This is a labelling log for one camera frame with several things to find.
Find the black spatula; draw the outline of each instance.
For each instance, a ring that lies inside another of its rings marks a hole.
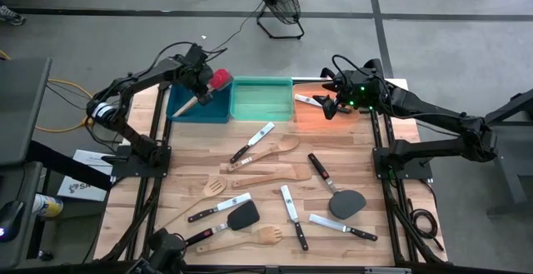
[[[327,186],[333,192],[333,197],[330,199],[330,212],[333,216],[339,219],[347,219],[356,212],[359,212],[366,205],[366,199],[354,190],[339,191],[330,179],[329,173],[318,161],[314,154],[309,153],[307,156],[320,173],[320,176],[326,181]]]
[[[251,224],[259,221],[259,212],[257,212],[256,204],[253,201],[249,201],[239,206],[235,211],[230,212],[227,215],[227,222],[206,229],[203,232],[196,234],[195,236],[189,237],[185,241],[185,245],[188,247],[194,245],[199,241],[203,241],[208,237],[214,235],[215,233],[224,230],[226,228],[231,228],[233,231],[242,229],[244,227],[249,227]]]

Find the shoe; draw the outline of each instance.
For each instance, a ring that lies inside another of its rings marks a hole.
[[[6,6],[0,6],[0,21],[5,21],[11,25],[23,25],[26,18],[10,10]]]

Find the black fan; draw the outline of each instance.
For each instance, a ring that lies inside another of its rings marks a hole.
[[[300,3],[298,0],[263,0],[265,5],[263,6],[259,16],[257,16],[257,24],[268,34],[268,37],[275,39],[300,39],[304,35],[303,28],[300,24]],[[270,8],[274,16],[276,16],[281,22],[287,25],[298,24],[301,34],[298,36],[285,36],[277,37],[272,36],[271,33],[261,24],[260,18],[264,15],[265,10]]]

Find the wooden slotted spatula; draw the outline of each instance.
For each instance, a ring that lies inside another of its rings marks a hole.
[[[168,224],[174,222],[176,219],[178,219],[184,212],[188,211],[191,207],[194,207],[196,204],[198,204],[200,201],[206,199],[206,198],[209,198],[209,197],[213,197],[213,196],[216,196],[220,193],[222,193],[222,191],[224,191],[224,189],[226,188],[226,185],[227,185],[227,180],[224,178],[224,177],[214,177],[212,179],[210,179],[207,183],[206,183],[206,186],[204,186],[203,190],[202,190],[202,193],[196,197],[194,197],[191,202],[188,203],[188,205],[184,206],[176,216],[174,216],[173,219],[171,219],[171,221],[167,222],[167,224],[165,225],[162,225],[160,227],[158,227],[157,229],[161,229],[165,226],[167,226]]]
[[[262,157],[265,157],[271,153],[289,151],[291,149],[294,149],[296,146],[298,146],[299,143],[300,143],[300,139],[298,139],[298,137],[285,135],[281,138],[281,140],[276,145],[273,145],[272,147],[266,149],[264,152],[256,153],[249,158],[245,158],[239,162],[229,165],[227,167],[227,170],[229,172],[234,171],[246,165],[247,163],[255,162],[256,160]]]
[[[252,233],[250,236],[238,237],[233,240],[228,240],[224,242],[213,242],[211,244],[199,246],[197,247],[197,252],[198,253],[209,252],[213,250],[233,247],[236,245],[241,245],[241,244],[246,244],[246,243],[254,243],[254,244],[261,244],[261,245],[274,245],[278,243],[279,241],[281,241],[282,238],[283,238],[283,235],[281,234],[281,230],[275,227],[264,227]]]
[[[260,182],[270,182],[276,179],[307,180],[311,179],[311,169],[306,165],[293,165],[290,169],[259,177],[241,179],[232,182],[232,187],[244,187]]]

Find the blue plastic bin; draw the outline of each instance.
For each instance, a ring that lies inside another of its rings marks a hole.
[[[213,99],[207,105],[195,104],[180,117],[172,115],[194,96],[182,85],[172,85],[168,98],[167,117],[174,122],[227,123],[230,118],[230,96],[232,85],[219,92],[213,92]]]

